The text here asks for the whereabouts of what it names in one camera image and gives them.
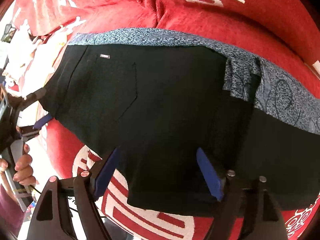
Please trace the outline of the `person's left hand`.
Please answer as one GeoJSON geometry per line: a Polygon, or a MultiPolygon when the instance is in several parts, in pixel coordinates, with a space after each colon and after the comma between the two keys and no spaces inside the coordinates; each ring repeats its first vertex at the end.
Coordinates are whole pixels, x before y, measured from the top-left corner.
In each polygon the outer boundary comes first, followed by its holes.
{"type": "MultiPolygon", "coordinates": [[[[13,180],[18,182],[23,186],[36,185],[37,180],[33,176],[33,168],[31,163],[33,161],[32,157],[29,155],[30,147],[25,144],[23,148],[23,155],[20,157],[15,165],[15,171],[13,180]]],[[[6,160],[1,159],[1,185],[6,191],[10,189],[10,185],[5,175],[5,170],[8,168],[8,163],[6,160]]]]}

